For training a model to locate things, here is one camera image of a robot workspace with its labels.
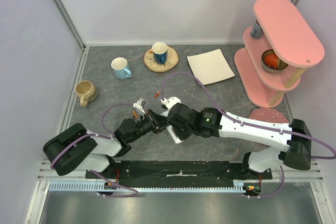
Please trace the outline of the light blue mug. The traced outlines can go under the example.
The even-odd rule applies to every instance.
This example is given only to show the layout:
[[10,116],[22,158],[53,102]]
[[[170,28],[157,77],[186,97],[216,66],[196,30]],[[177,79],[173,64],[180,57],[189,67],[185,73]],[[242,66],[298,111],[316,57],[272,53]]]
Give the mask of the light blue mug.
[[118,57],[112,60],[111,68],[114,74],[120,79],[125,80],[132,76],[128,61],[125,58]]

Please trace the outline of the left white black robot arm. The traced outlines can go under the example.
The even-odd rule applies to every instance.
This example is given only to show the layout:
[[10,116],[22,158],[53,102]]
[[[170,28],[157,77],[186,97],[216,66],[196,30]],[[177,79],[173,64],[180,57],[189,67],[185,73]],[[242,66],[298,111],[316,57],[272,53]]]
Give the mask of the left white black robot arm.
[[167,126],[167,112],[157,114],[150,109],[138,120],[124,119],[113,136],[94,133],[76,123],[49,140],[43,152],[59,176],[76,169],[93,169],[103,178],[111,178],[115,173],[113,157],[125,155],[132,142],[150,132],[158,134]]

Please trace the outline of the cream square plate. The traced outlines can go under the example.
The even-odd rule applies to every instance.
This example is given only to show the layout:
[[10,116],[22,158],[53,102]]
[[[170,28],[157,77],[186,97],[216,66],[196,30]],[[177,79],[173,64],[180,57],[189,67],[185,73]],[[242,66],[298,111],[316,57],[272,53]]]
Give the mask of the cream square plate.
[[220,49],[187,56],[187,60],[193,75],[203,85],[217,83],[235,76]]

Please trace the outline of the white remote control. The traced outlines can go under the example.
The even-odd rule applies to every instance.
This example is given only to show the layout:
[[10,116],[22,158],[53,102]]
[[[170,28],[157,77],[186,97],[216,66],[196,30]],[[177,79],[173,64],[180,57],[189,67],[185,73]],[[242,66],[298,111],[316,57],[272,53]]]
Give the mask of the white remote control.
[[[168,116],[168,111],[162,112],[161,115],[164,116],[164,117],[167,117]],[[167,129],[167,131],[169,132],[171,138],[173,139],[173,141],[176,144],[182,143],[182,140],[179,139],[179,137],[176,135],[173,127],[170,124],[166,127],[166,129]]]

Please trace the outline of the beige ceramic mug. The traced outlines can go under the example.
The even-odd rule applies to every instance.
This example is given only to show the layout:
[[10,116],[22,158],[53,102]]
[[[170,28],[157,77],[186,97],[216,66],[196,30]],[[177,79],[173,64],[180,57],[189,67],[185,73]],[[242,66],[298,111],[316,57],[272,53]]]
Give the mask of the beige ceramic mug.
[[80,106],[86,107],[87,104],[97,97],[95,85],[87,80],[80,81],[75,87],[77,97],[80,99]]

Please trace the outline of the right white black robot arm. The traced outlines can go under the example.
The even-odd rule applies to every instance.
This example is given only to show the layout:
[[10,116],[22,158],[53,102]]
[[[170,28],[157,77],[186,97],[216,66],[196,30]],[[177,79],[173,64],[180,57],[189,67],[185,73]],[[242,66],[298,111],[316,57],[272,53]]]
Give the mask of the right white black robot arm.
[[278,166],[296,170],[311,168],[311,134],[303,120],[270,123],[242,118],[216,108],[201,111],[177,103],[163,113],[179,141],[191,135],[203,138],[239,138],[267,148],[244,155],[241,174],[248,179]]

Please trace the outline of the grey cup on shelf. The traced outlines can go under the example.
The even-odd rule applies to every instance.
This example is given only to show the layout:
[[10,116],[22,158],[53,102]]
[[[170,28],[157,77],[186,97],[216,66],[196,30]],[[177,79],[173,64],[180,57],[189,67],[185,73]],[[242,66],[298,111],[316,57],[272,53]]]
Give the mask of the grey cup on shelf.
[[255,19],[255,22],[253,24],[253,27],[250,31],[250,37],[254,39],[260,39],[264,34],[264,31],[257,19]]

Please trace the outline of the dark blue mug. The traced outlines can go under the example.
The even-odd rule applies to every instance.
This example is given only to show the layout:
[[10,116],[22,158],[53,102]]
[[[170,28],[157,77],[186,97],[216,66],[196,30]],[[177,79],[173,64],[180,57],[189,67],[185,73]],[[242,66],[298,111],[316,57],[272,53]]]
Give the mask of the dark blue mug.
[[164,65],[166,63],[167,50],[168,50],[168,46],[167,44],[163,42],[156,42],[152,46],[153,57],[157,64]]

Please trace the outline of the pink three-tier shelf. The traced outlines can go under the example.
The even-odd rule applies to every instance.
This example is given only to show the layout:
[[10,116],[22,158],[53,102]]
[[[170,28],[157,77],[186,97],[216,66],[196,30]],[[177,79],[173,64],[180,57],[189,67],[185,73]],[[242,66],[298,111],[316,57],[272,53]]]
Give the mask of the pink three-tier shelf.
[[[251,37],[252,27],[248,27],[243,34],[245,46],[235,53],[234,62],[250,101],[273,108],[298,86],[308,68],[320,63],[324,47],[289,0],[256,0],[253,12],[263,35]],[[287,67],[275,73],[266,71],[261,59],[270,52]]]

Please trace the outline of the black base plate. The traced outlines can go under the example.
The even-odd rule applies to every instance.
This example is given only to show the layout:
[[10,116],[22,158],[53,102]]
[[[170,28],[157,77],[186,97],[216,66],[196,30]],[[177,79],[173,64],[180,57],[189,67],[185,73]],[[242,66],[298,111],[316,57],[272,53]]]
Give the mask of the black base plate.
[[102,173],[131,188],[233,187],[234,180],[271,180],[271,169],[263,173],[229,161],[115,161]]

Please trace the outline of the bowl with fruit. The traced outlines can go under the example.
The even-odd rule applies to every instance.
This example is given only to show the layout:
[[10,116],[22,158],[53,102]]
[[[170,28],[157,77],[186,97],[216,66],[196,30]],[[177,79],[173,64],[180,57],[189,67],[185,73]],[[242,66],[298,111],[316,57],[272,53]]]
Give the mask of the bowl with fruit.
[[261,56],[261,66],[267,72],[276,73],[286,69],[288,64],[282,61],[272,49],[269,49]]

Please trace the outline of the pink dotted plate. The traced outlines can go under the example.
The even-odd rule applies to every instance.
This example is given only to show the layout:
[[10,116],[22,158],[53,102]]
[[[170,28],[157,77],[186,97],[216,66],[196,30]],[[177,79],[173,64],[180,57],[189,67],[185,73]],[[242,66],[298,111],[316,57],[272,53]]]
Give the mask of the pink dotted plate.
[[289,123],[286,117],[273,108],[258,108],[252,111],[248,117],[252,120],[270,123]]

